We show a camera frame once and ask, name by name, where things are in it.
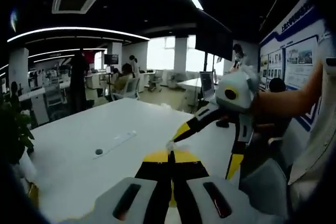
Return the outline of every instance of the air conditioner vent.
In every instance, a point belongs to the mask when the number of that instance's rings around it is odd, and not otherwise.
[[[53,14],[85,14],[96,0],[54,0]]]

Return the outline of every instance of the television screen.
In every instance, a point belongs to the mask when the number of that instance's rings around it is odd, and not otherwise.
[[[119,64],[119,55],[104,55],[104,64],[106,65]]]
[[[231,31],[209,14],[199,10],[195,49],[232,60]]]

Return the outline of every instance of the display board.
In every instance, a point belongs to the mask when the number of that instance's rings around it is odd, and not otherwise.
[[[260,89],[268,91],[269,82],[275,77],[284,80],[288,90],[301,89],[312,73],[318,39],[324,32],[324,22],[316,8],[309,0],[300,0],[260,43]],[[319,105],[318,102],[309,113],[295,118],[304,131],[311,130]]]

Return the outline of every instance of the small round object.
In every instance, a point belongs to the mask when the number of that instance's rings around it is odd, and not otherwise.
[[[102,149],[96,149],[96,155],[101,155],[103,154],[103,150]]]
[[[237,98],[237,94],[233,90],[231,90],[231,89],[225,90],[225,96],[229,100],[235,100]]]

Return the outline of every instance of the ceiling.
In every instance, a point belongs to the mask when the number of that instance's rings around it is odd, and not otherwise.
[[[234,39],[260,42],[291,10],[298,0],[278,0],[276,12],[268,16],[275,0],[199,0],[205,12],[233,32]],[[144,37],[192,34],[195,31],[197,9],[191,0],[97,0],[86,14],[52,14],[53,0],[13,0],[12,9],[17,14],[16,31],[10,22],[7,39],[16,35],[48,27],[79,26],[122,31]],[[94,36],[106,39],[55,38],[64,36]],[[27,36],[9,43],[9,47],[26,44],[30,55],[45,51],[77,47],[99,47],[111,38],[141,41],[128,36],[98,32],[46,32]]]

